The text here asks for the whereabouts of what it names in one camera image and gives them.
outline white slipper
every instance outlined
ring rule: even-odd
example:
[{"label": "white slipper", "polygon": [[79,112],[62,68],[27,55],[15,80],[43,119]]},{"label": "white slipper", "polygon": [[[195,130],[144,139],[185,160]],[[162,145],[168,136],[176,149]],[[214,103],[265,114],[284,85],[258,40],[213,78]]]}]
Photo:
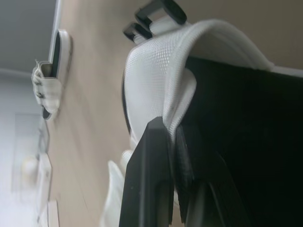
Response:
[{"label": "white slipper", "polygon": [[43,107],[45,120],[55,118],[61,102],[62,89],[71,62],[71,39],[65,30],[56,35],[53,62],[38,62],[33,70],[33,86],[37,102]]}]

